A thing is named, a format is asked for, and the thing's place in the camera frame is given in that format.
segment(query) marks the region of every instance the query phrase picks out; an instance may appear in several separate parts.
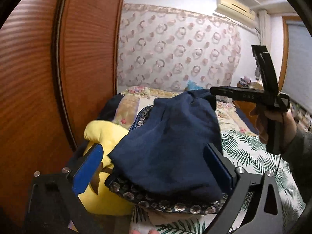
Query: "green leaf pattern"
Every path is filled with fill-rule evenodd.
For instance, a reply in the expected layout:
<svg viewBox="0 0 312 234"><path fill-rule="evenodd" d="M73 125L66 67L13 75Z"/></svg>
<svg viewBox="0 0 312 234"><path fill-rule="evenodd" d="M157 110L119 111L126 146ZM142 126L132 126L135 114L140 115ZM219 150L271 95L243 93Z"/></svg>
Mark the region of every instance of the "green leaf pattern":
<svg viewBox="0 0 312 234"><path fill-rule="evenodd" d="M249 173L263 174L266 171L272 171L275 175L277 187L279 189L282 200L284 229L288 230L298 219L305 208L305 203L299 193L299 190L291 175L291 170L286 161L281 159L278 168L280 156L270 154L266 151L266 146L262 144L258 136L241 134L235 130L223 131L222 149L223 155L228 157L234 166L242 166ZM238 221L235 221L229 231L235 230L240 225L240 220L246 214L247 208L252 199L252 193L246 194L244 203L238 214ZM132 216L131 229L143 222L146 233L156 228L160 234L201 234L205 228L211 223L212 216L193 216L190 219L180 219L171 224L162 224L153 226L149 222L147 213L135 206Z"/></svg>

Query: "wooden wardrobe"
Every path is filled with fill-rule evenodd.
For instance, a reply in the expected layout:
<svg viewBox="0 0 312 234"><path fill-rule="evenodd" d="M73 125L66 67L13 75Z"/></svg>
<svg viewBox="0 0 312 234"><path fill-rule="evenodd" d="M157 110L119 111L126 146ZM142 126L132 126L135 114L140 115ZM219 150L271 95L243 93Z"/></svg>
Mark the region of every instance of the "wooden wardrobe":
<svg viewBox="0 0 312 234"><path fill-rule="evenodd" d="M0 29L0 199L17 225L33 173L58 172L116 94L123 0L21 0Z"/></svg>

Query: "silver bolt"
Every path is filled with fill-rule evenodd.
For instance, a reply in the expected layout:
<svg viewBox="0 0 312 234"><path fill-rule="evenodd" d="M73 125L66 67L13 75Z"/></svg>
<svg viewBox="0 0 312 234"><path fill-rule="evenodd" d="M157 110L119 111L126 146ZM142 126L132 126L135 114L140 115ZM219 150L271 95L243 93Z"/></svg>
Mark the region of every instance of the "silver bolt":
<svg viewBox="0 0 312 234"><path fill-rule="evenodd" d="M34 172L34 177L38 177L40 175L40 171L35 171Z"/></svg>
<svg viewBox="0 0 312 234"><path fill-rule="evenodd" d="M245 172L245 169L243 167L236 167L236 171L240 174L244 173Z"/></svg>
<svg viewBox="0 0 312 234"><path fill-rule="evenodd" d="M268 176L268 177L273 177L274 175L273 175L273 172L271 172L271 171L267 171L266 172L266 175Z"/></svg>
<svg viewBox="0 0 312 234"><path fill-rule="evenodd" d="M66 174L66 173L69 173L70 169L68 167L64 167L62 169L62 173Z"/></svg>

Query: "yellow pillow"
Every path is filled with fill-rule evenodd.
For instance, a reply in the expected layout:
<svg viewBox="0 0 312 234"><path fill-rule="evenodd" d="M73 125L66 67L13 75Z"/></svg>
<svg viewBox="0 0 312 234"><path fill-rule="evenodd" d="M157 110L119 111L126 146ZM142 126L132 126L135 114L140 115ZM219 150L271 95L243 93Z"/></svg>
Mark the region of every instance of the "yellow pillow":
<svg viewBox="0 0 312 234"><path fill-rule="evenodd" d="M107 155L127 133L127 129L109 121L91 121L84 132L85 139L90 141L84 154L88 152L94 143L100 143L104 150L102 159L103 167L113 168L110 158ZM108 176L109 174L104 172L99 174L100 182L98 194L93 191L89 184L86 191L78 195L79 199L86 210L93 214L112 216L131 215L133 205L112 193L104 185Z"/></svg>

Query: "hand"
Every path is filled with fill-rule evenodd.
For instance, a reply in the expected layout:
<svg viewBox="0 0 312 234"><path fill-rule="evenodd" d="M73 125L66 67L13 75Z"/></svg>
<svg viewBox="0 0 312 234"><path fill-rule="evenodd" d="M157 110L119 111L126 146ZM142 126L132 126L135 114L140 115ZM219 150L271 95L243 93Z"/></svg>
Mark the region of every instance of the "hand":
<svg viewBox="0 0 312 234"><path fill-rule="evenodd" d="M265 106L257 105L251 112L250 115L257 115L257 120L255 122L255 128L259 131L260 141L264 144L268 142L267 124L268 118L278 122L283 122L282 114L284 117L284 140L282 147L287 147L291 141L294 139L297 133L297 125L292 117L291 111L281 113L266 110Z"/></svg>
<svg viewBox="0 0 312 234"><path fill-rule="evenodd" d="M141 234L141 232L139 232L139 231L137 231L137 230L132 230L131 232L130 232L130 234ZM147 233L147 234L159 234L159 232L157 231L157 230L150 230L149 231L149 233Z"/></svg>

